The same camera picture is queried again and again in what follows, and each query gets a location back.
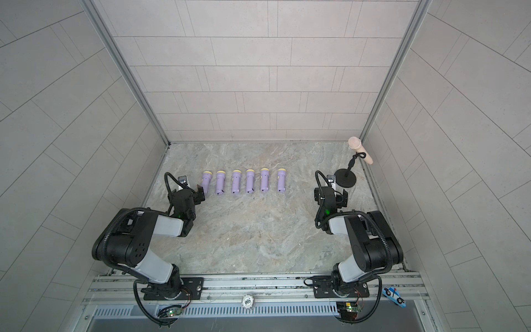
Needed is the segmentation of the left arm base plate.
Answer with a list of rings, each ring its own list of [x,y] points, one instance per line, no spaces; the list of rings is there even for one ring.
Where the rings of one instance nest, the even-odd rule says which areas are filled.
[[[148,301],[200,300],[204,279],[202,277],[181,277],[176,284],[152,284],[141,289],[143,299]]]

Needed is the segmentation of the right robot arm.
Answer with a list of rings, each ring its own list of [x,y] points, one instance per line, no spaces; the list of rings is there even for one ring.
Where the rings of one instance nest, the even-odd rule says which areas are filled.
[[[337,296],[346,297],[403,263],[404,253],[381,211],[341,211],[347,205],[347,192],[338,192],[330,183],[322,185],[321,178],[326,177],[317,170],[315,227],[329,235],[346,235],[351,246],[350,256],[334,265],[327,286]]]

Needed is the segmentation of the purple flashlight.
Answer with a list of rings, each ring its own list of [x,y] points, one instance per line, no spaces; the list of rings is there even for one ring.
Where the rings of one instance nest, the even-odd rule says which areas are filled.
[[[255,171],[247,170],[246,171],[246,192],[248,194],[254,192],[254,179],[255,179]]]
[[[217,182],[216,182],[216,195],[221,195],[225,192],[225,177],[226,172],[220,170],[217,172]]]
[[[232,173],[232,193],[238,194],[241,186],[241,170],[234,170]]]
[[[284,168],[279,168],[277,171],[277,190],[279,192],[286,191],[286,175],[287,171]]]
[[[203,188],[204,195],[207,195],[210,187],[210,181],[213,177],[213,173],[211,171],[204,171],[202,174],[202,181],[201,181],[201,187]]]
[[[262,192],[268,192],[269,190],[269,177],[270,177],[270,170],[268,168],[262,168],[261,169],[261,191]]]

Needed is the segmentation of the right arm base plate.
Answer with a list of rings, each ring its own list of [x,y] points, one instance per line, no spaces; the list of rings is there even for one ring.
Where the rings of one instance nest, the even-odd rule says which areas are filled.
[[[304,284],[310,287],[317,299],[350,298],[370,296],[366,284],[359,282],[344,282],[341,277],[332,275],[315,275],[304,280]]]

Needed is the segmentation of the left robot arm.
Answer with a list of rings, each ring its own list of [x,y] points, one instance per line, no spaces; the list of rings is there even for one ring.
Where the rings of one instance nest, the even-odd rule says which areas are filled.
[[[196,218],[196,206],[205,200],[204,187],[188,186],[187,177],[164,174],[170,207],[166,212],[149,207],[123,208],[95,241],[91,254],[110,268],[136,278],[146,287],[144,300],[198,300],[204,279],[182,278],[175,264],[160,258],[150,248],[154,236],[186,237]]]

